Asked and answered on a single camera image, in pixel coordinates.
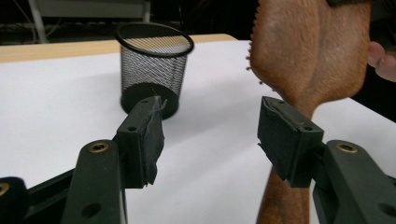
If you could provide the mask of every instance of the white table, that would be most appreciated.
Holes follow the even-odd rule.
[[[261,97],[278,96],[246,70],[247,55],[248,42],[196,45],[180,108],[163,122],[156,182],[127,190],[131,223],[255,223],[271,167],[257,146]],[[0,63],[0,90],[0,176],[29,188],[73,168],[126,117],[118,53]],[[395,123],[350,99],[321,105],[313,121],[324,141],[354,142],[396,176]]]

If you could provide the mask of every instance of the mesh pencil cup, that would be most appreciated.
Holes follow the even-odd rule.
[[[117,29],[121,61],[121,106],[129,113],[141,100],[160,95],[167,100],[163,118],[174,115],[192,39],[172,27],[134,22]]]

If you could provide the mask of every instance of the hand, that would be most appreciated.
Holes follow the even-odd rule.
[[[384,48],[376,43],[369,44],[368,64],[375,68],[376,73],[389,81],[396,82],[396,58],[387,54]]]

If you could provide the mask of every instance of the wooden table edge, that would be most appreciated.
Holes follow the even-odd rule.
[[[194,43],[236,40],[234,37],[225,34],[191,35],[191,38]],[[3,46],[0,47],[0,63],[68,58],[117,52],[120,52],[120,44],[117,40]]]

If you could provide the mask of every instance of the metal bolt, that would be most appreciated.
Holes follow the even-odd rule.
[[[90,147],[91,153],[100,153],[108,150],[108,143],[96,143],[95,145]]]
[[[3,196],[9,190],[8,183],[0,183],[0,197]]]
[[[357,148],[355,148],[351,145],[345,144],[345,143],[338,144],[337,147],[338,147],[338,149],[345,151],[347,153],[357,153],[358,152]]]

